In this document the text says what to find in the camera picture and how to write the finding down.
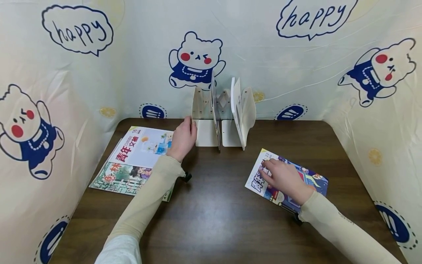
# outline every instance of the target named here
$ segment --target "beige arm sleeve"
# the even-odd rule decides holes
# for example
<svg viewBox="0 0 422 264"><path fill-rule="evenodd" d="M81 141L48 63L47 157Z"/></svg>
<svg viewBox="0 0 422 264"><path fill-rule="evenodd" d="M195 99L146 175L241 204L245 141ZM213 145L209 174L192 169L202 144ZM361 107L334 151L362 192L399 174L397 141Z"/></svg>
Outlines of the beige arm sleeve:
<svg viewBox="0 0 422 264"><path fill-rule="evenodd" d="M320 193L314 192L301 207L299 219L309 222L355 264L400 264L390 252L343 216Z"/></svg>
<svg viewBox="0 0 422 264"><path fill-rule="evenodd" d="M178 177L183 176L185 172L177 160L161 156L152 168L150 178L124 210L105 243L123 234L131 235L139 242L165 193Z"/></svg>

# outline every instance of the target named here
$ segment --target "wooden desk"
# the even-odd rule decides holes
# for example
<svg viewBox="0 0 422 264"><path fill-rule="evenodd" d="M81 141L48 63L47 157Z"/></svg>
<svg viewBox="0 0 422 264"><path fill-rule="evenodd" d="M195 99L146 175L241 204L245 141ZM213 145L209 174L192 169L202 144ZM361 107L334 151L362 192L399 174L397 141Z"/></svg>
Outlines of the wooden desk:
<svg viewBox="0 0 422 264"><path fill-rule="evenodd" d="M181 120L126 119L117 127L95 175L131 125L174 130ZM402 263L386 224L331 127L322 121L257 121L246 151L195 148L170 203L161 203L141 240L144 264L350 263L309 224L244 187L261 148L329 179L328 199ZM50 264L93 264L131 196L87 188Z"/></svg>

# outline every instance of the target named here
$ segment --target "hand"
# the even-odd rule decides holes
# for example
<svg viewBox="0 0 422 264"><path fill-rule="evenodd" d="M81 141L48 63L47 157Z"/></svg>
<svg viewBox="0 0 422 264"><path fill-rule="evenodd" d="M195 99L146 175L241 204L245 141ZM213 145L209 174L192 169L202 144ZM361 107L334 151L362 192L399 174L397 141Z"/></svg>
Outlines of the hand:
<svg viewBox="0 0 422 264"><path fill-rule="evenodd" d="M271 172L269 176L263 170L259 170L262 178L277 190L293 198L299 205L303 205L314 192L300 178L294 165L273 158L264 161L262 165Z"/></svg>
<svg viewBox="0 0 422 264"><path fill-rule="evenodd" d="M197 131L198 128L195 122L192 123L192 118L190 116L185 117L185 120L174 131L171 148L166 155L181 163L195 145Z"/></svg>

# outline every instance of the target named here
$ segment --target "book holder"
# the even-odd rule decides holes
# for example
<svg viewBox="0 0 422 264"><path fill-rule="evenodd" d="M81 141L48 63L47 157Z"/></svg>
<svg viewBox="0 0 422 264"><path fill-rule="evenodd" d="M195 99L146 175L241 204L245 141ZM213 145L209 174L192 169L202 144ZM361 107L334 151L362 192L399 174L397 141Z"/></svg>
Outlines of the book holder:
<svg viewBox="0 0 422 264"><path fill-rule="evenodd" d="M230 105L232 120L221 120L220 109ZM249 130L254 126L256 107L251 88L241 91L240 79L232 78L230 91L224 90L217 96L215 81L211 90L195 88L192 103L192 121L196 122L197 147L242 147L246 148Z"/></svg>

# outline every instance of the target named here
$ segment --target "magazine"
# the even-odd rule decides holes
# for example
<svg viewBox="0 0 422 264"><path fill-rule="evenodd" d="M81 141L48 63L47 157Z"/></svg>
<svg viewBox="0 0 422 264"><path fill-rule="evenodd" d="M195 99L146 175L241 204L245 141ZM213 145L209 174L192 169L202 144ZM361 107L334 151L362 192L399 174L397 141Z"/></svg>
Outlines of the magazine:
<svg viewBox="0 0 422 264"><path fill-rule="evenodd" d="M286 209L289 212L298 214L300 213L300 205L298 205L292 198L283 194L279 190L275 189L273 186L269 185L260 175L259 169L265 171L268 175L271 176L271 173L262 166L263 161L269 159L276 159L283 161L287 164L293 164L296 167L302 180L308 185L309 188L321 193L322 195L327 195L328 180L300 165L297 165L291 161L288 161L285 158L282 158L274 153L271 153L265 149L261 149L261 153L258 156L257 161L252 169L251 174L246 182L245 187L251 191L259 194L261 197L275 203L276 205Z"/></svg>
<svg viewBox="0 0 422 264"><path fill-rule="evenodd" d="M136 195L151 175L150 168L106 162L98 175L89 185L90 188ZM169 202L173 187L164 195L163 201Z"/></svg>
<svg viewBox="0 0 422 264"><path fill-rule="evenodd" d="M152 168L171 147L173 131L132 126L110 156L109 162Z"/></svg>
<svg viewBox="0 0 422 264"><path fill-rule="evenodd" d="M171 147L172 138L173 131L130 127L89 187L134 196L149 179L158 158ZM173 187L163 201L170 200Z"/></svg>

